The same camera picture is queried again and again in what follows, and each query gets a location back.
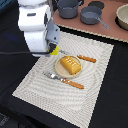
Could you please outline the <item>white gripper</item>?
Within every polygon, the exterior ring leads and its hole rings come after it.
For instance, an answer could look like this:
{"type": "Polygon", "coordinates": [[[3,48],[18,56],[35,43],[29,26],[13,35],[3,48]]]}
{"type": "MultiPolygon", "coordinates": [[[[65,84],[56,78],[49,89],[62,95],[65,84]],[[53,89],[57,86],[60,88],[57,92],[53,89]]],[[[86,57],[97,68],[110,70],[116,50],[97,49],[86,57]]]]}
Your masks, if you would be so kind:
{"type": "Polygon", "coordinates": [[[33,56],[50,56],[50,45],[59,43],[60,28],[53,23],[50,7],[19,8],[18,26],[33,56]]]}

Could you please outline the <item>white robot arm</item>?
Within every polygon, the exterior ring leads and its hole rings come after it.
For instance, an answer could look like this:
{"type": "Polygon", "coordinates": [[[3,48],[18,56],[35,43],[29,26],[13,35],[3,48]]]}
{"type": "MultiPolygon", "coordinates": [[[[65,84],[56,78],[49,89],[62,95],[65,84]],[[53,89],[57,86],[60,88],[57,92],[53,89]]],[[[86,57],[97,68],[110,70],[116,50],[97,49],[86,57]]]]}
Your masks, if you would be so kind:
{"type": "Polygon", "coordinates": [[[48,0],[18,0],[18,26],[33,56],[57,55],[60,28],[53,23],[48,0]]]}

